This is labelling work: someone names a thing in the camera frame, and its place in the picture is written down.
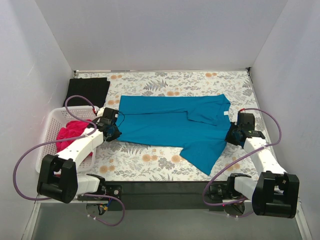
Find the blue t shirt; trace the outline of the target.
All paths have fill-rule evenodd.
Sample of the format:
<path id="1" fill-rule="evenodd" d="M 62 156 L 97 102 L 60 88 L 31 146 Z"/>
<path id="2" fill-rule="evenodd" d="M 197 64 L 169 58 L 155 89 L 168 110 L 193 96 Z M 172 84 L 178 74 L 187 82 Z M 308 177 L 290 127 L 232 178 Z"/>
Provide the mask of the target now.
<path id="1" fill-rule="evenodd" d="M 206 175 L 223 153 L 231 126 L 230 101 L 216 96 L 120 98 L 119 141 L 178 147 L 180 156 Z"/>

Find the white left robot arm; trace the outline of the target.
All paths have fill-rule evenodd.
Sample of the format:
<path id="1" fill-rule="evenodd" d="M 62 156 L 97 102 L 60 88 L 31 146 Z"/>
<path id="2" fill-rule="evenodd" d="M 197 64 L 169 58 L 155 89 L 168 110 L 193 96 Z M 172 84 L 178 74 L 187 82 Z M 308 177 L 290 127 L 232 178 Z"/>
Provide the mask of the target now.
<path id="1" fill-rule="evenodd" d="M 37 193 L 66 204 L 83 194 L 90 194 L 95 200 L 103 199 L 107 193 L 103 185 L 105 179 L 98 175 L 78 175 L 78 168 L 103 142 L 113 141 L 121 135 L 116 125 L 118 115 L 118 110 L 104 107 L 87 123 L 79 139 L 56 154 L 45 155 Z"/>

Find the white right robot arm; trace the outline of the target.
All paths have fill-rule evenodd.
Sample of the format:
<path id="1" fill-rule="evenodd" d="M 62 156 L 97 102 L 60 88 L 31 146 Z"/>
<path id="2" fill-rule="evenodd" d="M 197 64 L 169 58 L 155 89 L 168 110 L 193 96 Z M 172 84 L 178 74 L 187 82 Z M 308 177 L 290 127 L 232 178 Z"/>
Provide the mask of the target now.
<path id="1" fill-rule="evenodd" d="M 253 162 L 258 180 L 243 173 L 232 173 L 226 184 L 227 195 L 232 199 L 244 196 L 252 203 L 258 216 L 292 219 L 296 215 L 299 178 L 280 166 L 267 147 L 261 131 L 255 130 L 252 113 L 238 112 L 237 121 L 231 124 L 225 140 L 241 146 Z"/>

